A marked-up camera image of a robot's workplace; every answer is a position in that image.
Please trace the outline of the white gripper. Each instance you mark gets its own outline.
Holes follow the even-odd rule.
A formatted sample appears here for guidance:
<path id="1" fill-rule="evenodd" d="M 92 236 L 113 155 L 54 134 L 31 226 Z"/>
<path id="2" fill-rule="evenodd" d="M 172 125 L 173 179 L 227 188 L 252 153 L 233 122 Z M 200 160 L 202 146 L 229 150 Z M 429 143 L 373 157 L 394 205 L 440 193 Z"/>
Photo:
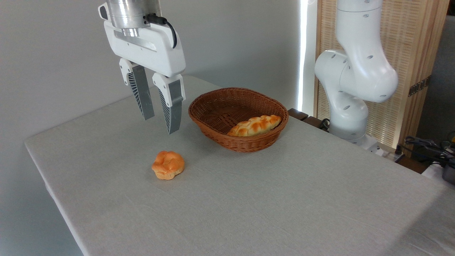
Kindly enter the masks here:
<path id="1" fill-rule="evenodd" d="M 98 7 L 112 51 L 119 57 L 124 83 L 132 90 L 145 120 L 155 113 L 145 68 L 156 72 L 168 134 L 180 128 L 186 99 L 183 48 L 175 29 L 161 14 L 159 3 L 104 3 Z"/>

